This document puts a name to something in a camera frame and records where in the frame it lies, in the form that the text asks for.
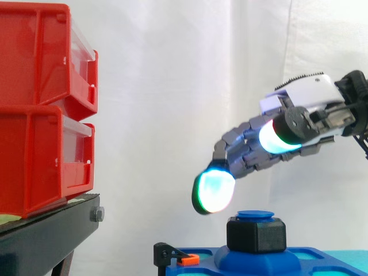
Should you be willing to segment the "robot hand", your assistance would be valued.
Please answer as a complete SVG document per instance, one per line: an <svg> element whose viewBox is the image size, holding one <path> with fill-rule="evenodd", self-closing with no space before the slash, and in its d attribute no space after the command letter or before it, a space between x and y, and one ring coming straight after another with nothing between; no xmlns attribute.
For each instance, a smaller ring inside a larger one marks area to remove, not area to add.
<svg viewBox="0 0 368 276"><path fill-rule="evenodd" d="M322 144L355 125L353 108L345 89L323 73L278 86L260 101L260 115L226 132L215 144L208 167L194 180L195 211L220 212L231 202L238 179L318 153Z"/></svg>

